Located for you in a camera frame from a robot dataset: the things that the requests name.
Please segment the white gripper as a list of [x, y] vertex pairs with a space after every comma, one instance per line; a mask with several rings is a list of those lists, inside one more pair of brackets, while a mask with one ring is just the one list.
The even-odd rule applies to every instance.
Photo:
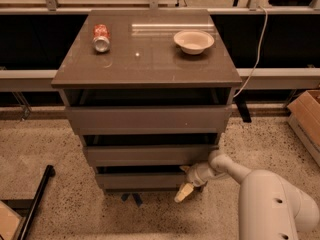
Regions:
[[190, 166], [182, 165], [179, 167], [183, 172], [186, 173], [186, 181], [188, 183], [183, 183], [175, 198], [176, 203], [181, 203], [187, 196], [189, 196], [194, 187], [200, 187], [206, 184], [210, 179], [216, 176], [216, 172], [212, 169], [208, 162], [197, 163]]

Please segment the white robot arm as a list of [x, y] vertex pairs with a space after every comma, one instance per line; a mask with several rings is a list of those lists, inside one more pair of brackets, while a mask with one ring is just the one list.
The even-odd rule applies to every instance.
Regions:
[[196, 187], [226, 175], [239, 185], [239, 240], [299, 240], [319, 223], [315, 200], [268, 170], [253, 170], [215, 150], [206, 162], [184, 166], [185, 180], [176, 196], [182, 202]]

